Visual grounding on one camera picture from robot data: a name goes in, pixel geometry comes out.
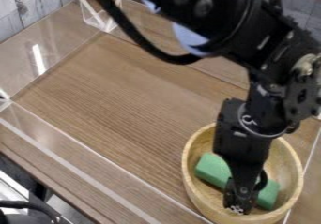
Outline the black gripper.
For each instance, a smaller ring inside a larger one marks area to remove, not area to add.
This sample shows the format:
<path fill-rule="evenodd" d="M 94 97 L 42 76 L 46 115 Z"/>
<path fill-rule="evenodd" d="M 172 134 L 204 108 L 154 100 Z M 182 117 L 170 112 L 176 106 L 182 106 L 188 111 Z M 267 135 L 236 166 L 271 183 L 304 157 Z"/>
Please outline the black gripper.
<path fill-rule="evenodd" d="M 214 131 L 213 152 L 226 161 L 232 177 L 224 190 L 224 207 L 237 215 L 248 215 L 257 204 L 269 177 L 264 169 L 272 141 L 287 129 L 285 121 L 261 110 L 258 117 L 238 98 L 224 101 Z"/>

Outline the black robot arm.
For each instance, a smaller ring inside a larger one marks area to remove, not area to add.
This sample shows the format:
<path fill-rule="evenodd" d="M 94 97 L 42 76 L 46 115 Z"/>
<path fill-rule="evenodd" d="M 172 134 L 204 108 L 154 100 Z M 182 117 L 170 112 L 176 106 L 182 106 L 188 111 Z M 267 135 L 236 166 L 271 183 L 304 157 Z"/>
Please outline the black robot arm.
<path fill-rule="evenodd" d="M 213 151 L 230 169 L 224 205 L 246 215 L 268 185 L 272 142 L 321 113 L 321 44 L 287 16 L 281 0 L 142 0 L 173 24 L 184 54 L 162 51 L 114 0 L 95 0 L 122 31 L 155 58 L 190 65 L 225 57 L 249 73 L 246 99 L 224 102 Z"/>

